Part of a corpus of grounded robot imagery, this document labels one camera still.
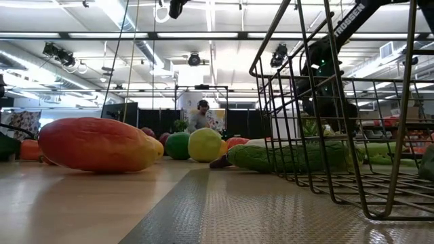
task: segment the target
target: giant papaya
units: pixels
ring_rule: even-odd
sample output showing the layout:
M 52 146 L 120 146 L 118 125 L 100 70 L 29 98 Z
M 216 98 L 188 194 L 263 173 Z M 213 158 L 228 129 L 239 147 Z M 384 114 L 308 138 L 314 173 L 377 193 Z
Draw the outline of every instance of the giant papaya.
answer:
M 157 155 L 150 137 L 112 119 L 59 119 L 42 128 L 38 142 L 50 161 L 85 171 L 140 171 Z

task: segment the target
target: ceiling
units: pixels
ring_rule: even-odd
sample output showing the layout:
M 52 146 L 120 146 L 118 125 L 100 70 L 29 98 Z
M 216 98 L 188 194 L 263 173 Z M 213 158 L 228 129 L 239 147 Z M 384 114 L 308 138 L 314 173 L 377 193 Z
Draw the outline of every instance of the ceiling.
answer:
M 98 6 L 95 1 L 87 1 L 89 8 L 81 5 L 82 0 L 32 0 L 32 1 L 2 1 L 0 0 L 0 31 L 41 31 L 41 32 L 119 32 L 118 26 L 109 15 Z M 142 32 L 206 32 L 206 31 L 258 31 L 266 32 L 270 26 L 281 1 L 277 0 L 243 0 L 243 10 L 239 9 L 239 0 L 215 0 L 211 19 L 211 30 L 207 25 L 206 0 L 189 1 L 182 15 L 177 19 L 169 19 L 167 22 L 158 23 L 154 19 L 155 1 L 142 0 L 130 1 L 128 14 L 134 21 L 138 12 L 137 29 Z M 304 21 L 306 29 L 315 29 L 325 19 L 322 0 L 303 1 Z M 335 11 L 334 23 L 336 24 L 354 5 L 353 0 L 330 0 L 330 5 Z M 298 11 L 291 3 L 283 16 L 277 31 L 300 32 L 300 20 Z M 159 10 L 160 18 L 164 17 L 164 9 Z M 393 5 L 384 6 L 376 12 L 360 29 L 366 33 L 405 33 L 408 24 L 408 6 Z M 417 17 L 416 32 L 430 32 L 429 27 L 419 12 Z M 9 43 L 24 51 L 47 60 L 42 54 L 46 41 L 43 40 L 9 40 Z M 117 41 L 107 42 L 106 57 L 104 59 L 103 41 L 54 41 L 63 49 L 74 53 L 77 60 L 86 63 L 87 72 L 74 75 L 82 78 L 98 87 L 107 87 L 107 82 L 101 82 L 103 71 L 101 67 L 112 66 Z M 279 43 L 285 43 L 288 50 L 300 45 L 298 41 L 270 41 L 262 55 L 264 71 L 273 72 L 269 66 L 272 53 Z M 371 57 L 378 55 L 379 47 L 387 41 L 352 41 L 346 44 L 339 55 L 343 62 L 341 69 L 350 74 L 350 70 L 364 63 Z M 228 85 L 232 89 L 254 89 L 255 78 L 249 76 L 248 70 L 261 41 L 212 41 L 210 45 L 206 40 L 177 40 L 177 41 L 148 41 L 161 59 L 172 60 L 174 70 L 178 70 L 181 64 L 185 64 L 186 57 L 191 52 L 199 52 L 204 60 L 211 58 L 210 47 L 215 49 L 213 56 L 216 85 Z M 148 62 L 143 53 L 131 42 L 120 41 L 117 52 L 115 72 L 111 83 L 123 84 L 136 83 L 136 89 L 150 89 L 151 83 L 156 89 L 173 88 L 173 77 L 153 77 L 151 62 Z M 61 69 L 55 60 L 49 63 Z M 294 65 L 298 74 L 298 65 Z M 204 78 L 205 83 L 211 82 L 210 73 Z M 144 93 L 132 93 L 130 96 L 148 96 Z

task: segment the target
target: diamond plate floor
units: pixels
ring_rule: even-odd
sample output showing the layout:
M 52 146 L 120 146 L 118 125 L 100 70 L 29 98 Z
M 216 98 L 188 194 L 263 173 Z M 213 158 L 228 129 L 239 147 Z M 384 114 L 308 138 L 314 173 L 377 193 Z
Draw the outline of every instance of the diamond plate floor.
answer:
M 432 243 L 433 227 L 369 221 L 277 176 L 198 169 L 121 243 Z
M 373 222 L 277 176 L 213 171 L 201 243 L 432 243 L 434 225 Z

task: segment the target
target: fruit sculpture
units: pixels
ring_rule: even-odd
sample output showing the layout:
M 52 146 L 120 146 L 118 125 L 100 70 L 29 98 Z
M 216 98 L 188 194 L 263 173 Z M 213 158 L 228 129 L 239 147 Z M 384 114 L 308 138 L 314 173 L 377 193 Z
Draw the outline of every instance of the fruit sculpture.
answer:
M 222 144 L 220 145 L 220 150 L 218 151 L 218 157 L 225 155 L 228 152 L 228 143 L 222 140 Z
M 149 136 L 149 138 L 152 140 L 152 142 L 154 144 L 154 147 L 155 147 L 155 153 L 157 154 L 157 156 L 156 156 L 155 159 L 156 160 L 161 159 L 163 157 L 163 155 L 164 155 L 164 146 L 163 146 L 163 144 L 160 141 L 158 141 L 157 139 L 153 138 L 153 137 Z
M 227 140 L 228 143 L 228 149 L 231 149 L 235 145 L 244 145 L 249 141 L 249 139 L 246 138 L 231 138 Z
M 42 151 L 36 140 L 23 140 L 21 142 L 20 158 L 22 160 L 39 160 Z
M 221 135 L 210 128 L 193 132 L 189 140 L 189 154 L 200 163 L 209 163 L 218 158 L 222 145 Z
M 157 156 L 149 136 L 112 119 L 59 119 L 42 128 L 38 142 L 49 161 L 85 171 L 140 171 Z
M 165 142 L 166 153 L 175 160 L 186 160 L 189 155 L 190 134 L 185 132 L 174 133 Z
M 151 129 L 147 128 L 147 127 L 143 127 L 143 128 L 142 128 L 142 131 L 143 131 L 146 135 L 148 135 L 148 136 L 152 136 L 152 137 L 156 138 L 156 137 L 155 137 L 155 133 L 154 133 L 153 130 L 151 130 Z

